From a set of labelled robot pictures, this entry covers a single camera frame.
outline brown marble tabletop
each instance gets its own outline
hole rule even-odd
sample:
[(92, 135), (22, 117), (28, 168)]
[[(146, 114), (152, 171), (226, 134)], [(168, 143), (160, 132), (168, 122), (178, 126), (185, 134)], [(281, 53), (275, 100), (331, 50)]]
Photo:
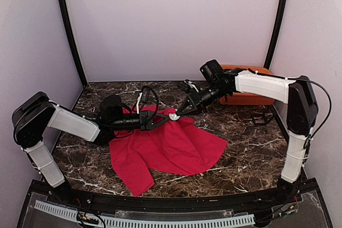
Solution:
[[(90, 83), (74, 111), (95, 117), (99, 103), (109, 95), (120, 95), (132, 106), (143, 85), (155, 89), (160, 108), (177, 108), (185, 93), (177, 82)], [(264, 106), (210, 106), (208, 113), (193, 116), (195, 125), (229, 142), (219, 162), (195, 176), (180, 176), (151, 170), (155, 186), (142, 196), (174, 198), (220, 196), (253, 192), (276, 186), (284, 165), (287, 144), (275, 120), (254, 126), (251, 116)], [(132, 196), (111, 166), (109, 146), (97, 146), (63, 133), (53, 153), (73, 188), (90, 192)]]

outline black motor joint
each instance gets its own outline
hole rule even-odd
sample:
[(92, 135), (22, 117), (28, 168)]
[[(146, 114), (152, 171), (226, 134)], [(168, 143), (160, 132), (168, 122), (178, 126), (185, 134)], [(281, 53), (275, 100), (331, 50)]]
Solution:
[(223, 69), (216, 60), (205, 63), (200, 71), (210, 84), (207, 88), (192, 92), (177, 110), (178, 116), (196, 115), (206, 112), (206, 106), (226, 95), (236, 92), (235, 77), (243, 69)]

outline orange case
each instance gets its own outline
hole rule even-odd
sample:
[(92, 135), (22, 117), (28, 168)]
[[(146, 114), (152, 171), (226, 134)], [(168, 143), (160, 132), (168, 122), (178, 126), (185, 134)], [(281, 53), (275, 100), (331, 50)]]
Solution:
[[(265, 73), (273, 75), (266, 68), (262, 67), (254, 67), (254, 66), (241, 66), (241, 65), (221, 65), (223, 69), (235, 69), (235, 68), (243, 68), (243, 69), (251, 69), (257, 70), (259, 73)], [(274, 99), (267, 98), (260, 95), (255, 95), (253, 93), (233, 93), (233, 96), (228, 96), (228, 103), (226, 103), (225, 97), (220, 99), (220, 103), (223, 105), (271, 105), (274, 103)]]

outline red cloth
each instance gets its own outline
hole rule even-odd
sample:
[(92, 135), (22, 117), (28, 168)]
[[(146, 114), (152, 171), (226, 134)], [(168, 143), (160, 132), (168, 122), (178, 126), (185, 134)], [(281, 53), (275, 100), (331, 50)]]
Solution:
[[(155, 110), (154, 106), (144, 110)], [(175, 113), (170, 108), (160, 113)], [(169, 121), (152, 131), (135, 130), (131, 136), (110, 142), (112, 167), (134, 196), (154, 185), (150, 169), (192, 176), (215, 165), (227, 141), (199, 129), (189, 117)]]

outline light purple wall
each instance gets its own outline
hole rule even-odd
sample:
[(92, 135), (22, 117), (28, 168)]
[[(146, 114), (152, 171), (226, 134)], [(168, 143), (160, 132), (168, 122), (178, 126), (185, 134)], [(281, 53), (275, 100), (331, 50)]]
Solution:
[[(342, 0), (288, 0), (271, 66), (284, 76), (307, 75), (331, 94), (330, 119), (312, 142), (306, 165), (316, 177), (334, 223), (342, 227)], [(328, 111), (328, 100), (316, 89), (318, 124)], [(278, 104), (283, 120), (286, 108)]]
[[(12, 112), (38, 91), (71, 107), (81, 91), (58, 0), (0, 0), (0, 220), (15, 227), (33, 177), (12, 138)], [(46, 133), (52, 148), (56, 132)]]
[(262, 66), (278, 0), (67, 0), (89, 81), (203, 79), (199, 67)]

